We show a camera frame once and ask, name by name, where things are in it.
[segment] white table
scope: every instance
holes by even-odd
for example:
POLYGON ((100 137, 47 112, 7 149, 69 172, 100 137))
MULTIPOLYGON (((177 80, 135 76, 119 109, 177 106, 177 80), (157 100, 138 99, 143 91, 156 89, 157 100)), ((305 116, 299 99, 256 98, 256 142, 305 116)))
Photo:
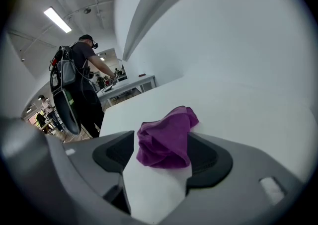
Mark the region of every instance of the white table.
POLYGON ((142 86, 143 84, 150 83, 151 88, 156 87, 155 76, 145 75, 141 77, 130 77, 123 81, 117 82, 110 91, 104 92, 100 90, 97 97, 100 101, 107 99, 110 106, 112 106, 111 98, 117 97, 120 94, 129 91, 135 87, 142 86))
POLYGON ((191 107, 200 121, 193 132, 259 148, 302 181, 310 175, 318 131, 306 106, 242 85, 183 77, 106 110, 101 136, 135 131, 134 153, 123 172, 132 217, 156 224, 184 199, 190 167, 156 169, 136 160, 141 123, 180 105, 191 107))

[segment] backpack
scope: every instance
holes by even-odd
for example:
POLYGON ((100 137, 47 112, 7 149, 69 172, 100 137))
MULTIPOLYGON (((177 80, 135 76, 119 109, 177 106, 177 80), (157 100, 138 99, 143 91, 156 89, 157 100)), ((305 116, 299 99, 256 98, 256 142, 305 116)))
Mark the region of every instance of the backpack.
POLYGON ((72 59, 72 47, 60 46, 50 62, 50 88, 53 101, 65 127, 73 134, 80 134, 80 118, 76 112, 74 100, 67 86, 74 83, 78 69, 72 59))

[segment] black cap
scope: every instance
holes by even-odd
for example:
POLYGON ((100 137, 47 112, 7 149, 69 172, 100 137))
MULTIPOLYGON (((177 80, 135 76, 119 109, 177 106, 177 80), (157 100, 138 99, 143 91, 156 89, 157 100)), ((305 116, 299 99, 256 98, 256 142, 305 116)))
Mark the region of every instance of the black cap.
POLYGON ((91 40, 93 42, 93 38, 88 34, 85 34, 85 35, 79 37, 79 40, 86 40, 86 39, 91 40))

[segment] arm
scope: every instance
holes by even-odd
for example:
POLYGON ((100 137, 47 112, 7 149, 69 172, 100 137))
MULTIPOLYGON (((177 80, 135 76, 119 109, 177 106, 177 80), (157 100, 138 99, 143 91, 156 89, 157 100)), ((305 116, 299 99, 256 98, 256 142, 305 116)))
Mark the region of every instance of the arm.
POLYGON ((115 78, 114 72, 112 72, 110 68, 98 56, 90 56, 88 57, 88 60, 104 74, 115 78))

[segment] man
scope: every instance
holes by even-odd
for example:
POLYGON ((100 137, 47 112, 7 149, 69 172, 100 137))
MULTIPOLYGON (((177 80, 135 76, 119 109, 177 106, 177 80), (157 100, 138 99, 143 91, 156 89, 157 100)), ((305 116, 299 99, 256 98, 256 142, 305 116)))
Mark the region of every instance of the man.
MULTIPOLYGON (((36 120, 39 122, 40 127, 43 127, 45 125, 45 118, 40 113, 37 114, 36 120)), ((45 134, 48 134, 48 127, 46 126, 43 129, 43 131, 44 131, 45 134)))
POLYGON ((48 115, 48 118, 52 119, 52 122, 53 122, 54 126, 56 128, 58 128, 58 130, 60 132, 62 132, 63 131, 63 127, 60 124, 59 120, 57 119, 57 117, 55 115, 55 112, 53 110, 53 106, 51 105, 51 103, 49 101, 46 101, 45 97, 43 95, 40 95, 39 99, 41 99, 41 101, 42 101, 43 111, 48 115))
POLYGON ((95 124, 101 128, 104 112, 86 75, 88 72, 87 61, 90 61, 104 74, 109 75, 111 77, 111 83, 116 82, 116 76, 99 56, 95 54, 92 49, 93 45, 93 38, 86 34, 80 37, 79 42, 72 46, 72 59, 81 74, 77 73, 76 81, 68 85, 67 90, 72 95, 81 124, 93 138, 97 138, 99 137, 99 132, 95 124))
POLYGON ((117 68, 115 69, 115 74, 116 74, 116 76, 118 77, 119 70, 118 70, 117 68))

